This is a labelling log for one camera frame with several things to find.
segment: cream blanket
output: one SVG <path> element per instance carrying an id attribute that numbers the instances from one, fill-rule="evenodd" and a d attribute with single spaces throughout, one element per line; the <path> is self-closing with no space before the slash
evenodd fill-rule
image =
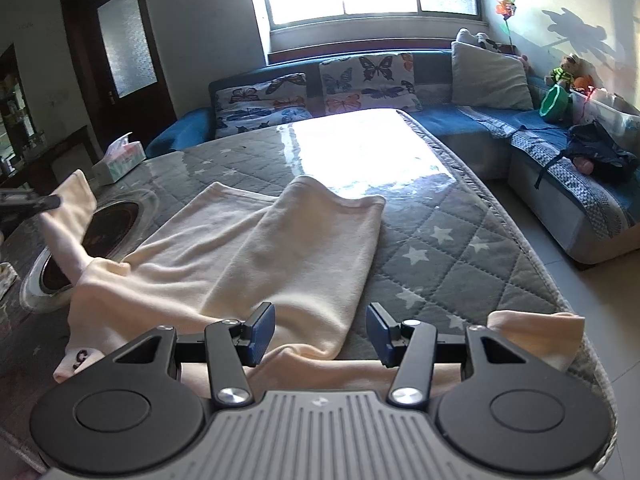
<path id="1" fill-rule="evenodd" d="M 62 206 L 41 215 L 41 228 L 74 286 L 58 382 L 159 324 L 202 332 L 220 319 L 246 319 L 271 301 L 273 339 L 263 362 L 247 370 L 258 398 L 276 388 L 388 389 L 395 370 L 333 360 L 369 272 L 381 196 L 344 199 L 309 176 L 294 179 L 278 198 L 215 182 L 117 263 L 91 258 L 80 243 L 96 207 L 84 174 L 76 171 L 55 193 Z M 564 370 L 584 320 L 502 311 L 488 326 Z M 210 396 L 203 365 L 184 365 L 182 380 Z M 457 365 L 438 366 L 432 394 L 459 380 Z"/>

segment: wooden door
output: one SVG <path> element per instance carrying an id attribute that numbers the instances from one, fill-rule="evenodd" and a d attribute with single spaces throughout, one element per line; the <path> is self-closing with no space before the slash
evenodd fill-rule
<path id="1" fill-rule="evenodd" d="M 145 0 L 61 0 L 71 57 L 98 143 L 148 145 L 175 122 Z"/>

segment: blue sofa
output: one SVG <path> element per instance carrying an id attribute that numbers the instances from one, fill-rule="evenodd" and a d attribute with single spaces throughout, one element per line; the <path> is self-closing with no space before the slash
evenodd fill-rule
<path id="1" fill-rule="evenodd" d="M 424 110 L 413 117 L 466 162 L 483 179 L 506 178 L 511 159 L 508 139 L 495 139 L 482 124 L 461 113 L 451 101 L 451 51 L 417 50 L 414 54 L 415 90 Z M 210 83 L 209 95 L 214 103 L 218 90 L 267 81 L 278 76 L 304 72 L 306 74 L 307 108 L 313 117 L 324 115 L 324 99 L 319 63 L 335 56 L 271 65 Z M 539 84 L 546 91 L 542 80 Z M 539 101 L 534 95 L 534 102 Z M 510 118 L 517 110 L 500 110 Z M 216 117 L 213 107 L 189 112 L 156 137 L 147 147 L 146 156 L 153 158 L 194 146 L 215 135 Z"/>
<path id="2" fill-rule="evenodd" d="M 640 173 L 617 188 L 580 175 L 563 159 L 550 168 L 539 189 L 540 169 L 564 147 L 566 126 L 544 123 L 537 111 L 457 107 L 451 104 L 450 50 L 413 51 L 415 92 L 424 109 L 411 113 L 483 180 L 507 179 L 566 253 L 584 264 L 595 264 L 640 248 Z M 369 53 L 356 53 L 354 56 Z M 307 108 L 324 115 L 319 63 L 321 57 L 271 65 L 220 79 L 209 85 L 212 104 L 216 91 L 256 84 L 286 74 L 306 74 Z M 545 93 L 540 78 L 529 77 L 533 104 Z M 213 107 L 186 114 L 147 147 L 149 158 L 182 150 L 215 136 Z"/>

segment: butterfly pillow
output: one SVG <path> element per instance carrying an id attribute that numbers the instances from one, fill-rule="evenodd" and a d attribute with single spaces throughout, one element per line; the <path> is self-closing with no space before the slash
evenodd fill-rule
<path id="1" fill-rule="evenodd" d="M 415 95 L 414 57 L 409 53 L 347 56 L 320 64 L 327 114 L 366 108 L 422 110 Z"/>
<path id="2" fill-rule="evenodd" d="M 216 138 L 311 117 L 303 73 L 216 92 Z"/>

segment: green bowl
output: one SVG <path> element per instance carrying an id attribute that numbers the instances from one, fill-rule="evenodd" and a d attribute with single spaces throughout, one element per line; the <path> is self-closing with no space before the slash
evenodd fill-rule
<path id="1" fill-rule="evenodd" d="M 540 117 L 547 123 L 557 123 L 564 117 L 569 104 L 569 94 L 559 85 L 555 85 L 546 93 L 540 105 Z"/>

